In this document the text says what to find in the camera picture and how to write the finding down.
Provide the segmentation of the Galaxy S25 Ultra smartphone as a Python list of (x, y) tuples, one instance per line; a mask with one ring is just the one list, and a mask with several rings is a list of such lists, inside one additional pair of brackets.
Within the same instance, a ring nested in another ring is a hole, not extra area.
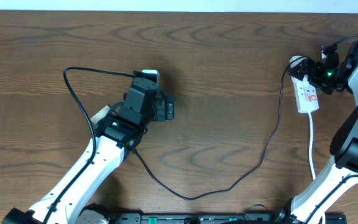
[(90, 118), (90, 121), (93, 125), (96, 125), (101, 119), (103, 119), (109, 112), (111, 106), (106, 105), (104, 108), (100, 109), (94, 116)]

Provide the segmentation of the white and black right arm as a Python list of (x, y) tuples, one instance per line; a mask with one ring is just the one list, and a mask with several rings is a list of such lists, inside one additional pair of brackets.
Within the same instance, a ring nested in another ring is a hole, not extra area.
[(326, 210), (358, 184), (358, 34), (354, 37), (343, 62), (333, 43), (322, 49), (322, 61), (294, 56), (285, 69), (293, 80), (299, 112), (316, 110), (317, 89), (327, 95), (346, 90), (354, 96), (356, 108), (334, 135), (324, 169), (279, 210), (273, 219), (276, 223), (324, 223)]

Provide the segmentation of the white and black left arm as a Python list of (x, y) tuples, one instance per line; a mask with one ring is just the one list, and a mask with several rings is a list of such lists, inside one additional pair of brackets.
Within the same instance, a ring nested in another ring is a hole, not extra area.
[(173, 118), (173, 96), (158, 80), (134, 78), (118, 114), (109, 109), (95, 119), (94, 136), (59, 183), (23, 212), (13, 208), (3, 223), (75, 223), (104, 179), (136, 148), (152, 121)]

